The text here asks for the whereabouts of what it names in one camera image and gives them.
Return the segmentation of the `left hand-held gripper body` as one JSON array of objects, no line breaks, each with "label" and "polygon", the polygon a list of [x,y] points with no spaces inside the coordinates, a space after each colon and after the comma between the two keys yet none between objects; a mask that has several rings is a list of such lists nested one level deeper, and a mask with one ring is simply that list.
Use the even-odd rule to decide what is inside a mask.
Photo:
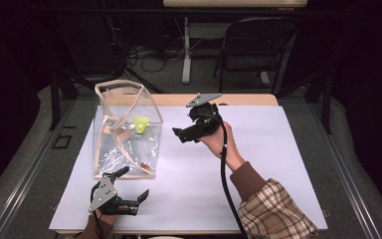
[{"label": "left hand-held gripper body", "polygon": [[92,189],[89,212],[97,210],[103,215],[136,215],[139,203],[123,200],[109,177],[104,177]]}]

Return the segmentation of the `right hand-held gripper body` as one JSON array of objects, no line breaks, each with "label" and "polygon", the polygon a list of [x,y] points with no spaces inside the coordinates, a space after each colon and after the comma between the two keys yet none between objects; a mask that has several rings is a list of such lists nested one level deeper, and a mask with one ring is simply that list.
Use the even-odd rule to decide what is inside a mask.
[{"label": "right hand-held gripper body", "polygon": [[194,122],[195,132],[201,137],[214,133],[219,125],[223,122],[217,105],[211,104],[212,100],[221,97],[220,93],[217,94],[200,94],[186,105],[190,108],[188,117]]}]

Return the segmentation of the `transparent bag with beige trim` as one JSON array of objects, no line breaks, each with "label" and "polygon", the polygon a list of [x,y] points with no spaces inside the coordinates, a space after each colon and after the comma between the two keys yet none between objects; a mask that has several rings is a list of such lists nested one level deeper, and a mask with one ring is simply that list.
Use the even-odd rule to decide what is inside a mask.
[{"label": "transparent bag with beige trim", "polygon": [[[95,176],[129,166],[126,178],[155,175],[163,125],[162,115],[147,88],[128,80],[113,80],[95,86],[98,106],[94,119]],[[150,122],[137,134],[132,119],[147,116]]]}]

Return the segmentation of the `yellow shuttlecock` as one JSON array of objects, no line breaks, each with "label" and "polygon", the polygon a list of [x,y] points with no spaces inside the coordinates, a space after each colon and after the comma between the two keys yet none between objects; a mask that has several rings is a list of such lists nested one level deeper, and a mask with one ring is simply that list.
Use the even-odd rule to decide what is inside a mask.
[{"label": "yellow shuttlecock", "polygon": [[132,119],[132,122],[134,124],[136,133],[143,134],[150,122],[150,118],[147,116],[135,116]]}]

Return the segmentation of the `person's left hand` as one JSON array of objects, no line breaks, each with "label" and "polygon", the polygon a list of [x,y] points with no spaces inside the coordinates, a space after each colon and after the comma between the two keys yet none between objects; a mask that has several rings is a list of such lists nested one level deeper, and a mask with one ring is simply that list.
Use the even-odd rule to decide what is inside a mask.
[{"label": "person's left hand", "polygon": [[102,214],[98,209],[95,211],[95,216],[99,221],[102,221],[108,225],[114,225],[119,219],[119,215],[105,215]]}]

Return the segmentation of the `person's right hand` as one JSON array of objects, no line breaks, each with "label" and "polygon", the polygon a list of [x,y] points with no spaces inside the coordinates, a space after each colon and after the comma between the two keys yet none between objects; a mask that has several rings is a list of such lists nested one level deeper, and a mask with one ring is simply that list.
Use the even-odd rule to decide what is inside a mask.
[{"label": "person's right hand", "polygon": [[222,148],[227,147],[226,164],[232,171],[236,171],[246,161],[240,155],[232,132],[232,127],[225,121],[214,133],[200,138],[210,151],[218,158],[222,157]]}]

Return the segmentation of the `black tripod leg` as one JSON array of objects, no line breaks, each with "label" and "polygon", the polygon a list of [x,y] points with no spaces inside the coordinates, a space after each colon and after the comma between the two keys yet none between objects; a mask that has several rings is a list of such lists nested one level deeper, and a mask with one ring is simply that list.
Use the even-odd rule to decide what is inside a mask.
[{"label": "black tripod leg", "polygon": [[131,68],[125,68],[127,72],[129,72],[133,77],[138,79],[144,86],[146,86],[148,89],[154,91],[157,94],[167,94],[166,91],[156,87],[155,85],[151,84],[147,80],[145,80],[143,77],[141,77],[136,71],[134,71]]}]

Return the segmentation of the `black folding chair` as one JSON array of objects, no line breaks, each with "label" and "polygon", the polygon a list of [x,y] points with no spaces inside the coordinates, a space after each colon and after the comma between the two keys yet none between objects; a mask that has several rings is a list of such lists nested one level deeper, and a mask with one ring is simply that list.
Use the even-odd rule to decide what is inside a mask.
[{"label": "black folding chair", "polygon": [[274,72],[271,93],[275,92],[289,41],[296,35],[296,20],[286,17],[248,17],[226,30],[213,73],[219,73],[219,92],[224,90],[225,72]]}]

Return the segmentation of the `black metal stand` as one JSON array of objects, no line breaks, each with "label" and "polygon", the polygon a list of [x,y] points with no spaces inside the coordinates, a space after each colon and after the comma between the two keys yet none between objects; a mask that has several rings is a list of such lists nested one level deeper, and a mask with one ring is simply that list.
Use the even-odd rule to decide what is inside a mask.
[{"label": "black metal stand", "polygon": [[317,103],[319,97],[321,101],[321,124],[328,134],[330,130],[330,103],[331,103],[332,76],[330,73],[321,73],[314,78],[310,84],[305,99],[308,103]]},{"label": "black metal stand", "polygon": [[50,130],[54,130],[61,119],[60,93],[63,93],[68,100],[75,100],[78,97],[78,92],[69,71],[53,73],[50,87],[52,106],[52,124]]}]

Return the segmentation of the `white desk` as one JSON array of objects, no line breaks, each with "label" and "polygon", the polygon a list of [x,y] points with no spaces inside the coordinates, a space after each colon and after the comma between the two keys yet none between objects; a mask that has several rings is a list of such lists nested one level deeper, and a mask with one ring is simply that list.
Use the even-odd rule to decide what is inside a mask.
[{"label": "white desk", "polygon": [[[220,8],[221,10],[244,9],[289,9],[304,8],[308,0],[163,0],[163,6],[168,8],[191,10],[192,8]],[[191,39],[220,39],[225,33],[227,23],[197,23],[189,17],[184,18],[184,65],[182,83],[187,85],[191,81]]]}]

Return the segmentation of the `black square floor frame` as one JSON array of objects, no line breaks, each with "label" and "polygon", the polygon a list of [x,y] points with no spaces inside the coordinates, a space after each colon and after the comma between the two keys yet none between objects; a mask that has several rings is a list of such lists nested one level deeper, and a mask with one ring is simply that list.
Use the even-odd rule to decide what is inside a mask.
[{"label": "black square floor frame", "polygon": [[67,149],[71,143],[72,136],[69,134],[59,134],[52,145],[52,149]]}]

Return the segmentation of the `aluminium floor rail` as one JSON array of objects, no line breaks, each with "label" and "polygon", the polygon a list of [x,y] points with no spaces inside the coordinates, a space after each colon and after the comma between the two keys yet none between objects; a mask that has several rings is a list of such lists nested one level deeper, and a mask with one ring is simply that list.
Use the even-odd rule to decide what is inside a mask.
[{"label": "aluminium floor rail", "polygon": [[315,104],[308,104],[308,108],[314,117],[314,121],[320,131],[323,140],[326,142],[332,155],[335,171],[342,184],[346,196],[348,197],[351,208],[360,224],[366,239],[382,239],[377,226],[372,219],[364,199],[362,198],[352,175],[350,174],[344,158],[331,134],[325,129],[321,121],[321,110]]},{"label": "aluminium floor rail", "polygon": [[41,167],[45,162],[45,155],[59,138],[59,133],[62,130],[64,123],[68,119],[69,114],[73,110],[75,104],[76,102],[74,100],[67,100],[65,105],[62,107],[59,122],[56,124],[53,130],[49,130],[47,132],[44,141],[33,157],[33,161],[29,164],[21,179],[17,182],[8,199],[6,200],[3,210],[0,213],[0,239],[2,239],[5,235],[13,218],[17,214],[24,199],[28,195],[32,184],[34,183],[37,175],[41,170]]}]

